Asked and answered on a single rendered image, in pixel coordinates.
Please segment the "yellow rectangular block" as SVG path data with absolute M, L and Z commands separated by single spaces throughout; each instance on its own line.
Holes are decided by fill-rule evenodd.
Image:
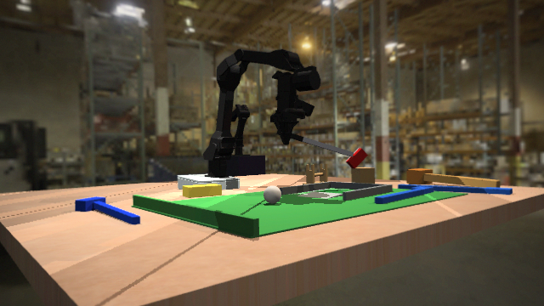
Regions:
M 221 195 L 222 185 L 220 184 L 198 184 L 183 186 L 183 196 L 188 198 Z

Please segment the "brown wooden mallet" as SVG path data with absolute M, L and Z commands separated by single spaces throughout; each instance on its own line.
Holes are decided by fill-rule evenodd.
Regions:
M 459 184 L 475 187 L 499 187 L 500 180 L 486 178 L 469 178 L 460 176 L 450 176 L 442 174 L 433 174 L 433 169 L 406 169 L 407 184 L 432 184 L 433 182 L 446 184 Z

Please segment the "white golf ball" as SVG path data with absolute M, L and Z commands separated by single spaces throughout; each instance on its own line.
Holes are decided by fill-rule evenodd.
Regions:
M 269 186 L 265 189 L 263 197 L 268 203 L 274 204 L 281 199 L 281 190 L 276 186 Z

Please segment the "green putting mat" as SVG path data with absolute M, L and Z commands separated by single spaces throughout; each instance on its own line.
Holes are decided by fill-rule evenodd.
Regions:
M 306 228 L 318 224 L 326 224 L 348 218 L 385 212 L 397 208 L 415 206 L 431 201 L 439 201 L 452 197 L 468 195 L 468 193 L 435 191 L 424 195 L 417 195 L 383 204 L 375 203 L 374 197 L 376 196 L 384 196 L 407 190 L 408 189 L 393 188 L 393 191 L 390 192 L 369 195 L 347 201 L 334 200 L 335 197 L 333 197 L 334 199 L 324 199 L 298 195 L 281 195 L 278 202 L 271 204 L 264 199 L 264 191 L 175 201 L 188 205 L 259 218 L 259 235 L 248 235 L 230 229 L 204 224 L 187 218 L 177 217 L 164 212 L 136 207 L 134 205 L 131 205 L 130 207 L 158 213 L 171 218 L 181 219 L 194 224 L 207 226 L 216 230 L 222 230 L 252 239 L 289 230 Z

